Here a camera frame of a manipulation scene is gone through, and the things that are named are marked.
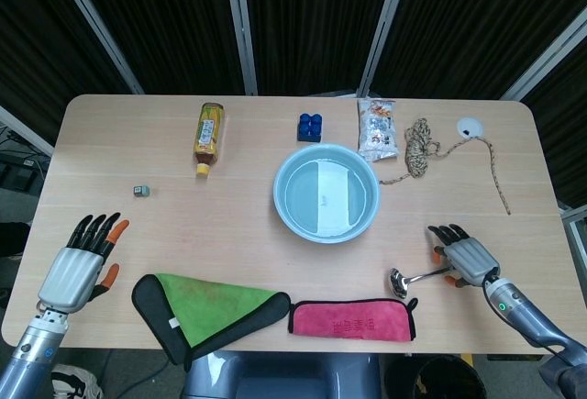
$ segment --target plastic packet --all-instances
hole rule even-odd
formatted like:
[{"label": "plastic packet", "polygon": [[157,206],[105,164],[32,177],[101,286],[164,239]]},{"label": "plastic packet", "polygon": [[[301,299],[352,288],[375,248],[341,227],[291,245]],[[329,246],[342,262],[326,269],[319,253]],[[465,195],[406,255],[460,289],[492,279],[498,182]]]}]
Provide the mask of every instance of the plastic packet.
[{"label": "plastic packet", "polygon": [[383,99],[360,99],[359,108],[359,154],[366,161],[393,158],[400,154],[395,143],[393,101]]}]

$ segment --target metal ladle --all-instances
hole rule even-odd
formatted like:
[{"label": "metal ladle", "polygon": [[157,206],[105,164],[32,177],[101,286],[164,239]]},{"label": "metal ladle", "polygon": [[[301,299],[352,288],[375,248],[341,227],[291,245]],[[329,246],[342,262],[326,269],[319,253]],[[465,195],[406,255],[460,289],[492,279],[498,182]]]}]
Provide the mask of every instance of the metal ladle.
[{"label": "metal ladle", "polygon": [[452,268],[448,266],[446,268],[436,269],[435,271],[429,273],[422,273],[415,277],[404,277],[401,272],[399,272],[395,268],[392,268],[389,275],[389,285],[392,288],[392,291],[395,294],[395,296],[404,299],[407,296],[407,286],[410,283],[415,283],[424,278],[431,277],[432,275],[439,275],[440,273],[448,272],[451,269]]}]

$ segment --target plastic bottle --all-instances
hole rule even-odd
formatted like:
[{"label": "plastic bottle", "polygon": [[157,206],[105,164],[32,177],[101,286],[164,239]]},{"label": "plastic bottle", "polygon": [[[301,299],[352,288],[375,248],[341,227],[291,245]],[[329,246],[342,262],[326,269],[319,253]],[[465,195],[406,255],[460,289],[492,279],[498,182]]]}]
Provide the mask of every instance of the plastic bottle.
[{"label": "plastic bottle", "polygon": [[223,106],[216,103],[202,105],[194,143],[194,156],[198,162],[196,174],[198,176],[207,176],[210,173],[210,165],[218,159],[218,141],[223,120]]}]

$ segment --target small cube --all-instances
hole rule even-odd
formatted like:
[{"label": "small cube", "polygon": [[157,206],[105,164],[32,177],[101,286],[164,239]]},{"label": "small cube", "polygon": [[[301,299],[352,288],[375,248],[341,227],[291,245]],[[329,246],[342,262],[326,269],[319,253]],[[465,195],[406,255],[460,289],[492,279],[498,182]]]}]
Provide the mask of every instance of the small cube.
[{"label": "small cube", "polygon": [[322,140],[322,117],[319,114],[303,113],[297,125],[297,140],[302,142],[320,142]]},{"label": "small cube", "polygon": [[138,185],[133,187],[132,192],[136,197],[147,197],[150,194],[150,189],[147,185]]}]

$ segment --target trash bin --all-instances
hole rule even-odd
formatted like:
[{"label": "trash bin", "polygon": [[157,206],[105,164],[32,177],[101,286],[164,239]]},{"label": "trash bin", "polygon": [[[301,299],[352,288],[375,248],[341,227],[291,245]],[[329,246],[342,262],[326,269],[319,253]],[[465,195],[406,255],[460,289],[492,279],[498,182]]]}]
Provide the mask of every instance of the trash bin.
[{"label": "trash bin", "polygon": [[404,356],[385,372],[389,399],[484,399],[477,372],[452,355]]}]

